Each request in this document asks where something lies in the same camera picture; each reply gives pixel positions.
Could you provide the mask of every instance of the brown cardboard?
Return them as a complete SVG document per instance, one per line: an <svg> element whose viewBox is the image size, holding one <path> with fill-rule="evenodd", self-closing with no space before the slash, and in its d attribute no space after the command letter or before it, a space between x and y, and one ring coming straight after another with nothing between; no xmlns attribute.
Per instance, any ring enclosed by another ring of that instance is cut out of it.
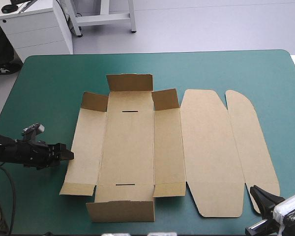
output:
<svg viewBox="0 0 295 236"><path fill-rule="evenodd" d="M279 196L279 181L253 105L233 90L226 91L225 96L247 189L257 185ZM250 198L259 212L253 197Z"/></svg>
<svg viewBox="0 0 295 236"><path fill-rule="evenodd" d="M204 217L239 217L244 177L229 115L212 90L188 89L181 104L186 178Z"/></svg>
<svg viewBox="0 0 295 236"><path fill-rule="evenodd" d="M107 80L109 97L84 93L60 194L90 196L96 186L93 222L154 221L153 197L185 195L177 93L152 92L151 75Z"/></svg>
<svg viewBox="0 0 295 236"><path fill-rule="evenodd" d="M239 217L244 183L280 193L254 107L235 91L226 100L227 109L216 92L189 89L180 109L186 178L204 217Z"/></svg>
<svg viewBox="0 0 295 236"><path fill-rule="evenodd" d="M67 174L60 194L92 196L97 185L106 125L107 96L85 92L79 112Z"/></svg>
<svg viewBox="0 0 295 236"><path fill-rule="evenodd" d="M184 196L185 166L176 89L152 92L154 113L154 197Z"/></svg>

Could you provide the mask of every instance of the cardboard sheet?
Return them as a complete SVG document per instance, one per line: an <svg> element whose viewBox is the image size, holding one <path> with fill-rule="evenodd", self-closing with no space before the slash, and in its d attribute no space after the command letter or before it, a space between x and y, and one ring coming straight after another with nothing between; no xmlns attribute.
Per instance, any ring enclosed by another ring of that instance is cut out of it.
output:
<svg viewBox="0 0 295 236"><path fill-rule="evenodd" d="M239 217L244 177L224 104L212 90L186 90L181 105L186 178L204 217Z"/></svg>
<svg viewBox="0 0 295 236"><path fill-rule="evenodd" d="M177 92L152 96L151 75L107 80L109 97L83 96L60 194L92 195L96 186L93 222L154 221L154 197L185 195Z"/></svg>
<svg viewBox="0 0 295 236"><path fill-rule="evenodd" d="M226 101L248 191L257 185L280 195L279 181L253 105L244 95L233 90L226 91ZM259 212L252 196L251 200Z"/></svg>

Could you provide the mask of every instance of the cabinet drawer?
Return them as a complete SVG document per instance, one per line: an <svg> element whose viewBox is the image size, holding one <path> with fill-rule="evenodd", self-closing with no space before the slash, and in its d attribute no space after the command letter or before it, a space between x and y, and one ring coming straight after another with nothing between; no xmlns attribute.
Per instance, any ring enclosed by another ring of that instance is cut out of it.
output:
<svg viewBox="0 0 295 236"><path fill-rule="evenodd" d="M63 41L60 27L38 29L7 35L14 49Z"/></svg>
<svg viewBox="0 0 295 236"><path fill-rule="evenodd" d="M40 30L59 26L53 11L39 14L18 16L0 20L0 26L5 34Z"/></svg>
<svg viewBox="0 0 295 236"><path fill-rule="evenodd" d="M31 47L18 48L15 50L22 62L29 56L33 55L67 55L70 54L65 41L46 43Z"/></svg>

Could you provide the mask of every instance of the white floor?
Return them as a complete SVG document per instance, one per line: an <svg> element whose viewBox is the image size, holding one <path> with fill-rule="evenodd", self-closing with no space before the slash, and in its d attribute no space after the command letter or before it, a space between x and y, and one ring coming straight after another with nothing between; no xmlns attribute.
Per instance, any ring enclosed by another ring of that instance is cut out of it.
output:
<svg viewBox="0 0 295 236"><path fill-rule="evenodd" d="M99 0L75 0L82 15ZM138 31L130 26L84 27L75 54L284 49L295 62L295 0L134 0ZM112 13L127 0L111 0ZM0 112L16 75L0 76Z"/></svg>

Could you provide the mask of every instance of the green table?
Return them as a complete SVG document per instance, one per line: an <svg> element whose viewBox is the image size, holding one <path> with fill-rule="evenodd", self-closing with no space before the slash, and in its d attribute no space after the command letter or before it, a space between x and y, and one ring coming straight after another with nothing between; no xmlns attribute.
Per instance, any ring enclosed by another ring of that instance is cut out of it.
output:
<svg viewBox="0 0 295 236"><path fill-rule="evenodd" d="M26 60L0 116L0 134L20 138L33 123L44 124L39 140L71 147L82 93L108 94L106 74L153 74L154 89L213 89L245 94L254 104L278 175L282 196L295 193L295 66L282 50L123 55L34 56ZM244 194L240 218L203 218L189 189L185 197L157 199L154 223L91 223L85 202L93 197L59 196L67 163L36 171L6 164L17 189L15 234L244 234L260 219ZM11 195L0 172L0 201L9 222Z"/></svg>

